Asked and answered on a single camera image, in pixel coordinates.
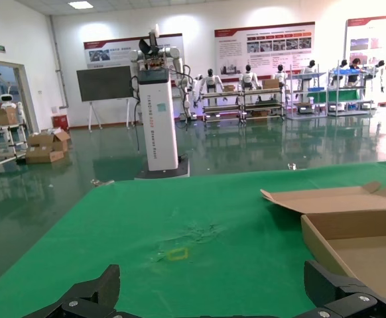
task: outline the ceiling light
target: ceiling light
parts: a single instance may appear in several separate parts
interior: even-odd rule
[[[69,2],[68,4],[77,10],[94,8],[87,1]]]

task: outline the wall poster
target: wall poster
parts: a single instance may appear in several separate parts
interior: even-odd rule
[[[312,60],[315,22],[215,30],[217,74],[237,80],[250,64],[259,78],[273,75],[277,66],[299,71]]]
[[[345,58],[349,61],[359,58],[362,65],[373,65],[384,60],[386,67],[386,16],[347,21]],[[380,103],[386,102],[386,69],[383,85],[385,93],[380,92],[380,87],[373,87]]]
[[[91,68],[112,68],[116,66],[129,66],[128,53],[139,49],[139,41],[145,39],[149,43],[148,36],[138,38],[118,38],[115,40],[102,40],[85,42],[84,51],[87,67]],[[160,47],[175,46],[180,49],[184,61],[184,46],[182,34],[165,34],[157,39]]]

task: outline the cardboard box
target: cardboard box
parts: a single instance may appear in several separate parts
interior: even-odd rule
[[[51,146],[28,147],[27,164],[49,164],[63,159],[63,151],[53,151]]]
[[[46,131],[40,134],[34,134],[28,137],[29,146],[52,145],[54,151],[68,151],[68,141],[71,139],[68,133],[59,130],[56,133],[47,133]]]
[[[235,86],[234,85],[225,85],[224,91],[235,91]]]
[[[0,126],[16,125],[17,123],[17,110],[15,108],[0,109]]]
[[[280,81],[278,79],[264,79],[262,81],[262,88],[263,89],[279,89]]]
[[[27,163],[43,164],[63,159],[68,151],[69,135],[64,131],[42,132],[28,137]]]
[[[334,274],[358,278],[386,297],[386,187],[269,193],[266,199],[303,214],[304,241]]]

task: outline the black base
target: black base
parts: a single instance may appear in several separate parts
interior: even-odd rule
[[[167,179],[167,178],[185,178],[190,177],[190,162],[186,156],[178,164],[177,169],[173,170],[157,170],[149,171],[149,165],[145,164],[144,170],[142,170],[135,180],[153,180],[153,179]]]

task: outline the green table mat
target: green table mat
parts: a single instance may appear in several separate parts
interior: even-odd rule
[[[321,93],[308,93],[307,97],[313,97],[314,102],[320,102],[325,103],[326,102],[326,92]],[[339,91],[339,101],[353,101],[358,100],[359,95],[357,90],[347,90],[347,91]],[[328,101],[329,102],[336,102],[336,92],[335,91],[329,91],[328,92]]]
[[[141,317],[293,317],[313,308],[302,274],[312,257],[300,215],[259,190],[373,180],[386,185],[386,163],[99,187],[0,278],[0,317],[40,309],[109,264],[121,267],[117,309]]]

